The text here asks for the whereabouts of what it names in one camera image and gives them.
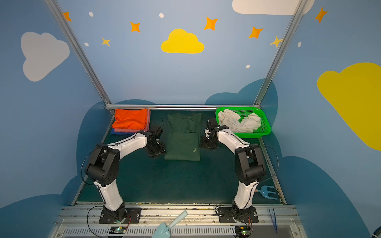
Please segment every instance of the laundry basket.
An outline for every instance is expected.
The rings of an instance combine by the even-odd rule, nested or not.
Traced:
[[[253,133],[235,133],[239,138],[260,138],[270,134],[271,126],[266,118],[266,115],[261,109],[255,107],[220,107],[216,110],[216,119],[218,124],[218,113],[224,111],[225,109],[232,110],[233,112],[240,115],[241,118],[239,119],[239,122],[241,122],[244,117],[247,117],[253,112],[261,118],[261,127],[259,127],[258,130],[253,130]]]

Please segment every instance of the blue folded cloth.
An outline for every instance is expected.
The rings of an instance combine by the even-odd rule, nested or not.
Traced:
[[[115,132],[115,129],[112,128],[110,134],[112,134],[112,135],[128,135],[128,136],[132,136],[135,133]]]

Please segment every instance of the green garment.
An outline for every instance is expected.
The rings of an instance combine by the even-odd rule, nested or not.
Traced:
[[[170,132],[164,159],[200,161],[201,119],[201,113],[168,115]]]

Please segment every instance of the orange shirt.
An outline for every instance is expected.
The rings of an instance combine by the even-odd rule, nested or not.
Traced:
[[[141,129],[147,126],[147,109],[115,110],[115,122],[112,128]]]

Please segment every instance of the wall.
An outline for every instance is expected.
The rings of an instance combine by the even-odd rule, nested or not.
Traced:
[[[110,113],[43,0],[1,1],[0,22],[0,237],[43,238]]]
[[[380,226],[380,12],[380,1],[316,0],[261,104],[275,118],[264,142],[309,238]]]
[[[111,101],[156,104],[205,104],[264,78],[298,3],[58,2]]]

